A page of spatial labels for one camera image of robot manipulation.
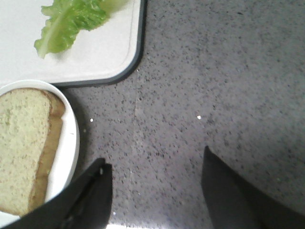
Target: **bread slice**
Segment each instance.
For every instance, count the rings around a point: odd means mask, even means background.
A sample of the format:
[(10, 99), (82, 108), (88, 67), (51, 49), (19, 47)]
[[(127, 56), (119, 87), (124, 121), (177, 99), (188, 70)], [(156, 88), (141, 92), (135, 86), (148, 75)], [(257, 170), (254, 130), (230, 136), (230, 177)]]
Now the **bread slice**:
[(64, 104), (52, 93), (15, 89), (0, 96), (0, 210), (23, 216), (44, 203)]

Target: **lettuce leaf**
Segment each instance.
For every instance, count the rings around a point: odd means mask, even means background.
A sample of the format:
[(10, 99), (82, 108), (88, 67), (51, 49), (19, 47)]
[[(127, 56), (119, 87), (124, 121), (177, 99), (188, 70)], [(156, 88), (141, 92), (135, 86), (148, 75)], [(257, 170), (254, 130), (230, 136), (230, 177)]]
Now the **lettuce leaf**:
[(44, 58), (47, 53), (69, 49), (80, 30), (93, 30), (108, 18), (101, 9), (103, 0), (54, 0), (51, 6), (42, 6), (41, 12), (50, 16), (41, 30), (41, 39), (34, 47)]

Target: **granite countertop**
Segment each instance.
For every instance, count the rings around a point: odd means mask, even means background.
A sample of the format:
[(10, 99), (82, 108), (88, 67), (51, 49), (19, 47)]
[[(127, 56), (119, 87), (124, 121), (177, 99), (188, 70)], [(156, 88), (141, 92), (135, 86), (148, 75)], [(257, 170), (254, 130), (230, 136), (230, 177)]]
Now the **granite countertop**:
[(110, 223), (211, 229), (203, 149), (305, 214), (305, 3), (148, 1), (138, 69), (63, 90), (81, 132), (76, 176), (113, 164)]

